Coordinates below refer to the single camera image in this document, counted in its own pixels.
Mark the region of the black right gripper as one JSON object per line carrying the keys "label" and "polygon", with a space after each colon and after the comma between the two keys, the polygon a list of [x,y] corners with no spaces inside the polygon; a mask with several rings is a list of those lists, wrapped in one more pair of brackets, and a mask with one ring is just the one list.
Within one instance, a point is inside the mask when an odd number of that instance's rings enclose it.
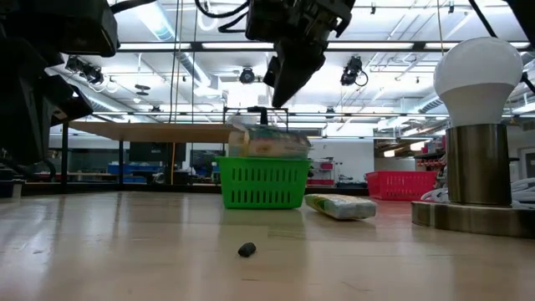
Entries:
{"label": "black right gripper", "polygon": [[285,105],[323,66],[325,47],[316,43],[325,43],[331,33],[339,37],[344,32],[351,22],[354,3],[355,0],[251,0],[246,37],[277,42],[277,54],[269,60],[262,80],[273,88],[272,107]]}

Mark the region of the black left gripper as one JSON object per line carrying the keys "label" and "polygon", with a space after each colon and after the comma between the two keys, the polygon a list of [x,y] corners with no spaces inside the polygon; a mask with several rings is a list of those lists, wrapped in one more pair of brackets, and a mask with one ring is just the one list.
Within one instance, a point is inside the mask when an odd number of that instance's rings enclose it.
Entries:
{"label": "black left gripper", "polygon": [[[120,46],[118,25],[106,0],[0,0],[5,33],[60,53],[112,57]],[[0,43],[0,148],[23,165],[44,157],[50,124],[38,92],[48,61],[30,43]],[[75,85],[53,99],[51,126],[94,113]]]}

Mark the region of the yellow crayon box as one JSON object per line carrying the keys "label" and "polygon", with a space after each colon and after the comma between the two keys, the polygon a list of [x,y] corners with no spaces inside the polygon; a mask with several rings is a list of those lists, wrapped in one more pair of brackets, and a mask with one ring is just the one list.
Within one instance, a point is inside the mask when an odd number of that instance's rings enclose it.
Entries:
{"label": "yellow crayon box", "polygon": [[298,158],[308,157],[308,145],[285,140],[252,140],[246,154],[251,157]]}

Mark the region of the green plastic basket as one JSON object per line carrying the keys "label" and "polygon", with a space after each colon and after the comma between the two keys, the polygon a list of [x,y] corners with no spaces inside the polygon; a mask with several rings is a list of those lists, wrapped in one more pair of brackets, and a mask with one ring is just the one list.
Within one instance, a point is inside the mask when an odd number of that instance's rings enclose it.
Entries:
{"label": "green plastic basket", "polygon": [[302,205],[308,160],[217,157],[227,209],[294,209]]}

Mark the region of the blue storage bins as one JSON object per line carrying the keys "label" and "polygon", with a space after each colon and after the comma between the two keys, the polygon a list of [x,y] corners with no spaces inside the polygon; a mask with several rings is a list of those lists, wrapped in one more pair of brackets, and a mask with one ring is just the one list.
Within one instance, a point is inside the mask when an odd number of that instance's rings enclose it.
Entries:
{"label": "blue storage bins", "polygon": [[[148,166],[140,165],[124,165],[123,166],[123,182],[124,183],[146,183],[146,178],[144,176],[135,176],[136,171],[148,171]],[[118,164],[108,164],[107,172],[114,175],[119,175],[120,168]]]}

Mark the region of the white shelf with red bins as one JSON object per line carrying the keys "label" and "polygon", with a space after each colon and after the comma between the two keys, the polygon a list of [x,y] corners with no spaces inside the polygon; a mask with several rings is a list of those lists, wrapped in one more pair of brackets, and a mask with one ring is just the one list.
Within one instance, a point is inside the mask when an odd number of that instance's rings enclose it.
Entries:
{"label": "white shelf with red bins", "polygon": [[308,169],[307,186],[335,186],[334,163],[332,161],[311,161]]}

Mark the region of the dark monitor screen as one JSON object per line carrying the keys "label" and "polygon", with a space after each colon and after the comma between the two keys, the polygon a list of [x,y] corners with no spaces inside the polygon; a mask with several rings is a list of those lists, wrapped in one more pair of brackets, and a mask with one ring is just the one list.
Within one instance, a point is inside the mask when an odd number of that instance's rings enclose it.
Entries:
{"label": "dark monitor screen", "polygon": [[175,163],[186,160],[186,145],[167,142],[130,142],[129,161],[135,162],[171,162],[175,156]]}

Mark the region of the small wrapped crayon pack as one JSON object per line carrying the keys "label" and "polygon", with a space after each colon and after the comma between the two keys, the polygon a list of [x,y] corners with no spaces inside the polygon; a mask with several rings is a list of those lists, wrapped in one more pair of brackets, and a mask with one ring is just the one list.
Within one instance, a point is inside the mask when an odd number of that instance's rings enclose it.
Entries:
{"label": "small wrapped crayon pack", "polygon": [[336,220],[363,220],[376,215],[377,204],[357,196],[337,194],[308,194],[307,206]]}

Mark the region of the red plastic basket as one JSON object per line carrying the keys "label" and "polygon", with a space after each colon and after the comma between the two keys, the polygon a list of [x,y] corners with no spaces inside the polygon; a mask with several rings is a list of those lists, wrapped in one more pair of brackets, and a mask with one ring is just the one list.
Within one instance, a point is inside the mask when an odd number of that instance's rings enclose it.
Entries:
{"label": "red plastic basket", "polygon": [[373,171],[365,175],[369,196],[384,201],[415,201],[434,189],[435,171]]}

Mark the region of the wooden shelf riser black frame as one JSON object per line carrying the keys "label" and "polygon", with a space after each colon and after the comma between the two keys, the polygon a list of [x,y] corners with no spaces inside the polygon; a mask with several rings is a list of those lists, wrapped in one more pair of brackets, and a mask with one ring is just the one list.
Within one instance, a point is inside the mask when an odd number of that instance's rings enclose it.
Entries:
{"label": "wooden shelf riser black frame", "polygon": [[168,123],[113,123],[70,121],[63,125],[62,143],[67,145],[67,130],[73,129],[119,142],[120,173],[117,184],[123,182],[124,142],[167,142],[221,144],[222,150],[228,149],[228,138],[233,125],[226,124],[168,124]]}

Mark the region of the silver ventilation duct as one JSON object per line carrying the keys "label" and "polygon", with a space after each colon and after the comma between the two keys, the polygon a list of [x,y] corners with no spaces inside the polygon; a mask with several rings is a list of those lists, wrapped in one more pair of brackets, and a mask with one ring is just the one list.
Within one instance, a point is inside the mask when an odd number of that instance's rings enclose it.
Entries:
{"label": "silver ventilation duct", "polygon": [[178,63],[191,76],[195,96],[213,99],[222,97],[222,91],[218,87],[221,80],[217,76],[207,73],[194,61],[192,54],[185,52],[186,45],[176,35],[180,32],[178,22],[171,22],[158,0],[143,4],[135,8],[134,11],[158,42],[172,43],[171,49],[175,55],[174,62]]}

